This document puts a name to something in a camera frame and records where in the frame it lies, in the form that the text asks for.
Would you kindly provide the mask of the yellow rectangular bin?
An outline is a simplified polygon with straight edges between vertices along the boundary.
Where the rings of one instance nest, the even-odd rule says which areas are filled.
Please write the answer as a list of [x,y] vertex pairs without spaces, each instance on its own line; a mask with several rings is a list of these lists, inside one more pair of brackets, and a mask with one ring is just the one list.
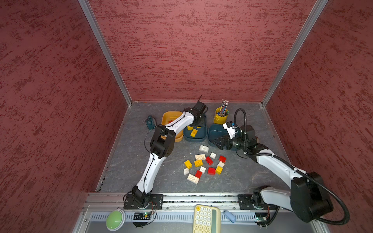
[[[167,125],[167,124],[169,124],[170,120],[174,121],[177,118],[179,118],[181,115],[182,115],[182,112],[180,112],[180,111],[169,111],[169,112],[166,112],[166,113],[163,114],[161,124],[162,125]],[[183,133],[183,130],[182,130],[180,133],[178,133],[176,135],[175,142],[181,142],[182,139],[183,139],[183,137],[184,137],[184,133]]]

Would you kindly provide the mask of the right circuit board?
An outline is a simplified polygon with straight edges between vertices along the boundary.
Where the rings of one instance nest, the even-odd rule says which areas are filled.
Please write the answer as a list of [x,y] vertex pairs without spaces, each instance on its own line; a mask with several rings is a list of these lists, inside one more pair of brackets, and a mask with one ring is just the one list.
[[268,213],[257,212],[255,213],[255,222],[268,222],[270,221],[271,216]]

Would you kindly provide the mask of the pens in cup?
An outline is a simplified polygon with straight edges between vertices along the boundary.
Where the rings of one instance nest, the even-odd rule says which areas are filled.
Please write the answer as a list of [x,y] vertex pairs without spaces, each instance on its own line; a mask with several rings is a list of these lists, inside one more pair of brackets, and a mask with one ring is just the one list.
[[229,104],[229,101],[222,100],[222,104],[221,104],[220,111],[219,111],[219,116],[224,117],[227,115],[228,104]]

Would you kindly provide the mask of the teal bin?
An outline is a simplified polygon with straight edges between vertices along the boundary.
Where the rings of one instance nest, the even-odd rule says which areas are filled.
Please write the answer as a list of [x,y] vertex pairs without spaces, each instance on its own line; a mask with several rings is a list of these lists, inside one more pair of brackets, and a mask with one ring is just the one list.
[[[193,130],[197,130],[195,136],[192,136]],[[207,118],[204,116],[202,125],[195,126],[193,129],[186,127],[183,130],[184,139],[188,142],[203,142],[207,138]]]
[[225,135],[229,135],[228,131],[224,129],[223,125],[220,124],[212,124],[207,133],[207,139],[208,139],[208,144],[212,147],[216,147],[216,145],[213,144],[213,140],[223,137]]

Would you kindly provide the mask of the white long lego bottom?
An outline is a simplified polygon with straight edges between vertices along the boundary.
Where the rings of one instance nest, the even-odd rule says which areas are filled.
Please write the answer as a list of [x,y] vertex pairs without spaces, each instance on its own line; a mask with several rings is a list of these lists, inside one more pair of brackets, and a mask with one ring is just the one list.
[[192,174],[188,175],[187,180],[194,183],[194,184],[198,184],[198,182],[199,182],[199,178],[192,175]]

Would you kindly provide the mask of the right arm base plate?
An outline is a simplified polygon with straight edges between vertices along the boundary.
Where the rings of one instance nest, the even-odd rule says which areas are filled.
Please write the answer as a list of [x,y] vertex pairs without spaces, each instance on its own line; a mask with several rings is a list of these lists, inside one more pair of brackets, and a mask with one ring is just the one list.
[[263,207],[255,207],[252,202],[252,194],[238,194],[238,204],[240,207],[240,210],[276,210],[277,207],[275,205],[263,205]]

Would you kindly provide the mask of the circuit board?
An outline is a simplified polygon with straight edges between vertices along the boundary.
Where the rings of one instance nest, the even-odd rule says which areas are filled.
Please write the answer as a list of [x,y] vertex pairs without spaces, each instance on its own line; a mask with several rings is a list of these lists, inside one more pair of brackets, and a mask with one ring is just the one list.
[[147,212],[135,212],[133,220],[150,220],[152,215]]
[[255,222],[268,222],[270,221],[271,216],[268,213],[257,212],[255,213]]

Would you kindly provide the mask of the small teal bottle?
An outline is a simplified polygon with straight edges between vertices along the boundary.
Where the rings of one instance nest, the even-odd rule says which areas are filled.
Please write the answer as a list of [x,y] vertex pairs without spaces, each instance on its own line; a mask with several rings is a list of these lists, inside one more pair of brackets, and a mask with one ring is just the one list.
[[156,120],[151,115],[147,116],[145,123],[149,130],[152,130],[157,126]]

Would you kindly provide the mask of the white lego right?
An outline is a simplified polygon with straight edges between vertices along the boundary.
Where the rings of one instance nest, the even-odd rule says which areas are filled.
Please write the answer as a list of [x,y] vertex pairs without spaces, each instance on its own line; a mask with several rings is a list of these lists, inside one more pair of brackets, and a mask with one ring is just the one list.
[[218,166],[221,167],[221,168],[223,168],[224,165],[225,165],[225,163],[223,163],[223,162],[221,162],[221,161],[218,163]]

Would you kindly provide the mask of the long yellow lego top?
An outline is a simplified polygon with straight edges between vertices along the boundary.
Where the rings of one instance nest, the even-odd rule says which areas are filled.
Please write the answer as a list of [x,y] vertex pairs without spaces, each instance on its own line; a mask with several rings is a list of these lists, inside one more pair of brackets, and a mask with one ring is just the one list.
[[197,129],[193,129],[192,132],[190,133],[190,136],[191,136],[192,138],[195,138],[196,135],[197,135],[197,133],[198,133],[198,130],[197,130]]

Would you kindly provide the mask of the yellow green calculator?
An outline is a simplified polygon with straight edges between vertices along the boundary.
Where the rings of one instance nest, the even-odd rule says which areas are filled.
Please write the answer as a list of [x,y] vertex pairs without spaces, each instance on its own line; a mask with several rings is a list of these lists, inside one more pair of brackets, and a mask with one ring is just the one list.
[[221,212],[212,206],[196,205],[193,218],[193,233],[220,233]]

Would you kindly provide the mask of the white curved lego top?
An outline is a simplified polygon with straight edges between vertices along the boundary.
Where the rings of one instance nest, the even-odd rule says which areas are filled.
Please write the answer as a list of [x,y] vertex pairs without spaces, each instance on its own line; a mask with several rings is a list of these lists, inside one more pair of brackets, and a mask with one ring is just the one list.
[[204,146],[204,145],[200,145],[199,146],[199,151],[201,151],[203,153],[208,153],[209,152],[209,147],[208,146]]

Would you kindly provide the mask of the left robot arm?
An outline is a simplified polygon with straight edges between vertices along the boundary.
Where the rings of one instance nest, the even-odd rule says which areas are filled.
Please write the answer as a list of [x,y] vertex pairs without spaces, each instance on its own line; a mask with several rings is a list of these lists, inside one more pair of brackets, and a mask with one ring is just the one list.
[[196,126],[204,120],[206,113],[187,108],[180,117],[167,125],[155,127],[150,141],[149,160],[140,181],[132,188],[131,194],[140,208],[146,208],[151,201],[155,178],[164,160],[171,155],[176,135],[187,126]]

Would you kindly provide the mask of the left circuit board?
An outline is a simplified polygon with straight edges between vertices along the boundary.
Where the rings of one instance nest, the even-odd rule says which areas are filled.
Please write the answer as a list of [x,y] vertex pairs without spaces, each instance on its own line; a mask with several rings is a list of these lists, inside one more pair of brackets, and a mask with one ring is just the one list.
[[147,212],[135,212],[133,220],[150,220],[152,215]]

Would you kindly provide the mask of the yellow pen cup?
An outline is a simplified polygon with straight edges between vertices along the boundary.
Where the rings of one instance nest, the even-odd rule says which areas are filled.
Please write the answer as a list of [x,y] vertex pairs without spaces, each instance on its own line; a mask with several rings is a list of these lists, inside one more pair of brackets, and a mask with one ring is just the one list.
[[227,121],[228,114],[226,114],[226,115],[223,114],[223,116],[221,116],[220,111],[221,111],[221,107],[217,108],[216,111],[215,111],[215,115],[214,115],[214,118],[213,118],[213,123],[214,124],[223,125]]

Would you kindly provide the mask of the blue eraser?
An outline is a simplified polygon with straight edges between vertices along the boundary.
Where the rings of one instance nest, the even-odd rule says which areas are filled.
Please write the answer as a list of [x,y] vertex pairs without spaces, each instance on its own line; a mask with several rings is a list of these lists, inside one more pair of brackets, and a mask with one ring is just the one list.
[[231,223],[235,223],[237,221],[237,218],[234,214],[232,214],[231,212],[229,212],[228,210],[224,210],[223,214],[225,215],[225,217],[231,222]]

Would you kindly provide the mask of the white long lego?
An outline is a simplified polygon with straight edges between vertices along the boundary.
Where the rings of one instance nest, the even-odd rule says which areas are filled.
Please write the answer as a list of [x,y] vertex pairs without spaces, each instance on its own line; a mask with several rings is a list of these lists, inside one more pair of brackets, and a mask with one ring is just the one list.
[[194,183],[194,184],[198,184],[198,182],[199,182],[199,178],[192,175],[192,174],[188,175],[187,180]]
[[198,160],[205,160],[206,159],[206,155],[205,154],[197,154],[195,155],[195,160],[198,161]]

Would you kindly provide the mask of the green round button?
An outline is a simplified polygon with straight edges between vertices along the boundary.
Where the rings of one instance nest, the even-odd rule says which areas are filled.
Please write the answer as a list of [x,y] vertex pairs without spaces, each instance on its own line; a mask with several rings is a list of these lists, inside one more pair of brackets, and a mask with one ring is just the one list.
[[126,221],[126,214],[123,210],[117,209],[109,214],[106,219],[106,227],[109,231],[119,230]]

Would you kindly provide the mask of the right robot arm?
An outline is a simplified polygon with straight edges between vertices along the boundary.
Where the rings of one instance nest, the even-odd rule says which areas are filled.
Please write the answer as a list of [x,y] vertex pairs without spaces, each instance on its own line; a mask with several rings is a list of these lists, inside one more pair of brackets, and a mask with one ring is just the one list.
[[350,213],[346,204],[324,185],[318,173],[301,170],[277,156],[258,142],[250,125],[241,129],[233,122],[228,122],[223,128],[227,133],[214,137],[212,144],[221,150],[242,150],[244,158],[266,167],[289,187],[288,190],[268,185],[256,188],[251,195],[254,208],[275,205],[278,209],[292,211],[306,223],[318,220],[330,225],[345,225],[349,222]]

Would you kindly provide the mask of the white long lego middle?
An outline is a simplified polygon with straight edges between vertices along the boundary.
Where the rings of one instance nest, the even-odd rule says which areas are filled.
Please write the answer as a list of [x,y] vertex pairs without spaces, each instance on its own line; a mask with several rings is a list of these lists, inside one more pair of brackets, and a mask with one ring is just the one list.
[[198,160],[205,160],[206,159],[206,155],[205,154],[197,154],[195,155],[195,160],[198,161]]

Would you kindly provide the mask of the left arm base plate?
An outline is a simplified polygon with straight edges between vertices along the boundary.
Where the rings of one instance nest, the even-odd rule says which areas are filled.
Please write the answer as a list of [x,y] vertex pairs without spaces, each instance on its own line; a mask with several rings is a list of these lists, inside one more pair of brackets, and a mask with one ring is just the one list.
[[150,194],[145,196],[144,200],[139,202],[132,194],[128,194],[124,199],[124,210],[151,210],[162,209],[163,194]]

